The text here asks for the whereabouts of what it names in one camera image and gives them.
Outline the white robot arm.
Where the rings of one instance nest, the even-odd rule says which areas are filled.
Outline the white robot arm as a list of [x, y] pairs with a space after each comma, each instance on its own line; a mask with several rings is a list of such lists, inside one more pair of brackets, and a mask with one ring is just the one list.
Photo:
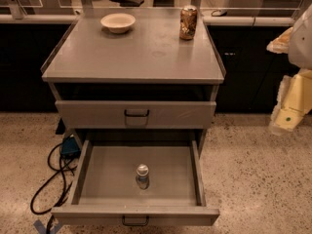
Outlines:
[[299, 68], [294, 77], [283, 77], [270, 117], [270, 132], [281, 136], [292, 132], [312, 110], [312, 5], [266, 49], [287, 54], [289, 62]]

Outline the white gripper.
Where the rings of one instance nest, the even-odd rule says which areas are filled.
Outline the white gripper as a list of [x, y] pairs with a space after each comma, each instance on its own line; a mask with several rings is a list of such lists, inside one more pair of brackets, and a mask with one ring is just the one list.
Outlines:
[[[293, 28], [271, 41], [266, 50], [275, 54], [289, 52]], [[303, 115], [312, 109], [312, 70], [301, 69], [294, 77], [285, 76], [280, 83], [277, 104], [270, 116], [269, 130], [275, 136], [292, 132]]]

